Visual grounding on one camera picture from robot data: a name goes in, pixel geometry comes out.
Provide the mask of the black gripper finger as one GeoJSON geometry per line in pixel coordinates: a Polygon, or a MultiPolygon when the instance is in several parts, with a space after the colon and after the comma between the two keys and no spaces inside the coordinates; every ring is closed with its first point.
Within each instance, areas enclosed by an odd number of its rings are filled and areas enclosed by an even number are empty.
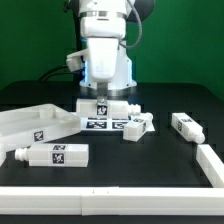
{"type": "Polygon", "coordinates": [[[98,96],[97,103],[98,104],[107,104],[107,97],[106,96],[98,96]]]}

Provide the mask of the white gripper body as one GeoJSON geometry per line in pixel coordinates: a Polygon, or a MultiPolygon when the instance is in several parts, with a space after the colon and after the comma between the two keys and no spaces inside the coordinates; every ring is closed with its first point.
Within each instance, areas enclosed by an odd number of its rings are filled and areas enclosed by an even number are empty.
{"type": "Polygon", "coordinates": [[[116,38],[87,39],[87,74],[89,82],[110,82],[115,74],[118,40],[116,38]]]}

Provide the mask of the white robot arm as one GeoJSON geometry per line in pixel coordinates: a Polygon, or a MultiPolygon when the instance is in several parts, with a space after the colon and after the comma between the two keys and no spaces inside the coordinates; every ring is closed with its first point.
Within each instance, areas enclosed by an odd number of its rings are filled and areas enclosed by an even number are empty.
{"type": "Polygon", "coordinates": [[[67,56],[70,71],[84,71],[83,90],[105,105],[109,96],[133,89],[132,62],[126,51],[136,45],[126,43],[126,25],[138,27],[152,13],[156,0],[68,0],[65,7],[79,22],[80,38],[86,48],[67,56]]]}

